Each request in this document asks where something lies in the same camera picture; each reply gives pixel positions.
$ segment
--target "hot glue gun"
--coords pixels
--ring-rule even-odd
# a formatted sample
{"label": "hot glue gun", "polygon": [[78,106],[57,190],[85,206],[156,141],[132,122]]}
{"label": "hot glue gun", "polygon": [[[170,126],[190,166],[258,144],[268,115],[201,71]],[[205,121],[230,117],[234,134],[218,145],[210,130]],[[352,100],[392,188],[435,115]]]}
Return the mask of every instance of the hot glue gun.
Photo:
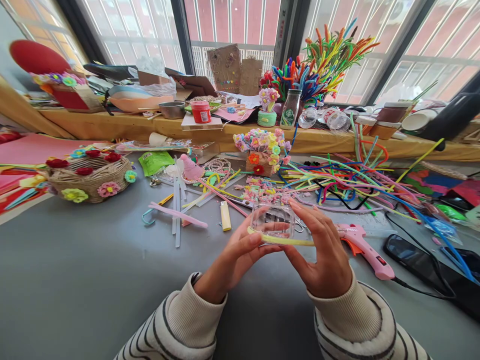
{"label": "hot glue gun", "polygon": [[363,227],[355,224],[336,224],[336,226],[340,238],[350,246],[353,256],[362,254],[375,271],[377,278],[391,280],[395,277],[394,270],[390,265],[365,241],[366,232]]}

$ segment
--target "glass bottle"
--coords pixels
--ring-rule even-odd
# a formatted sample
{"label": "glass bottle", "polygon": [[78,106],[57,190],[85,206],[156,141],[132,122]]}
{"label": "glass bottle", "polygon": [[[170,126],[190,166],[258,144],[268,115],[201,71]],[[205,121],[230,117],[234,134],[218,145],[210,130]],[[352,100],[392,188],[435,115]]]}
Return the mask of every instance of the glass bottle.
{"label": "glass bottle", "polygon": [[299,112],[301,94],[302,90],[299,89],[288,90],[288,95],[283,105],[283,112],[281,113],[280,129],[291,130],[294,128],[297,113]]}

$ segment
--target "metal bowl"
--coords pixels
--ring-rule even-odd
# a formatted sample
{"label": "metal bowl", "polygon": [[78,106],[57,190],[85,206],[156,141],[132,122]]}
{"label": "metal bowl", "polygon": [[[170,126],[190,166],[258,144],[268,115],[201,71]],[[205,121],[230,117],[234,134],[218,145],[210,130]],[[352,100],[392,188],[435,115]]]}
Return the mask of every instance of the metal bowl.
{"label": "metal bowl", "polygon": [[185,116],[184,101],[161,102],[158,107],[165,119],[183,119]]}

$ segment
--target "hand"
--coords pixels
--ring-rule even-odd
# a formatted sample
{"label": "hand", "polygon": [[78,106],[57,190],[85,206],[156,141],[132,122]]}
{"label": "hand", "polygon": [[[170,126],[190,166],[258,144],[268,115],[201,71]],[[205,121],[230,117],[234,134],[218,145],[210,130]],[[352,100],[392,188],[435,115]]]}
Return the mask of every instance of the hand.
{"label": "hand", "polygon": [[318,208],[289,201],[295,214],[310,230],[316,248],[316,263],[307,262],[292,245],[283,246],[288,260],[308,291],[317,298],[332,299],[345,294],[352,285],[352,269],[332,219]]}
{"label": "hand", "polygon": [[[267,254],[282,251],[278,245],[263,245],[260,233],[249,234],[250,214],[231,236],[230,240],[210,268],[196,282],[193,289],[205,301],[211,304],[220,304],[227,292],[233,289],[242,276],[260,258]],[[272,223],[278,229],[279,224],[288,227],[285,223]]]}

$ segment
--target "striped sweater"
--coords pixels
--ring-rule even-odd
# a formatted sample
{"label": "striped sweater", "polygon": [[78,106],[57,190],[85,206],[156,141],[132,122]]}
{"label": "striped sweater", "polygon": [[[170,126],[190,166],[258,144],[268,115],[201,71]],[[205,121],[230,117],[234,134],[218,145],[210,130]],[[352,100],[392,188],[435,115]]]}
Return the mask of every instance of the striped sweater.
{"label": "striped sweater", "polygon": [[[215,332],[227,297],[221,304],[200,298],[192,274],[181,291],[171,293],[127,341],[115,360],[205,360],[215,351]],[[385,299],[359,283],[340,297],[322,299],[308,293],[315,305],[314,324],[325,359],[428,360],[425,350],[396,323]]]}

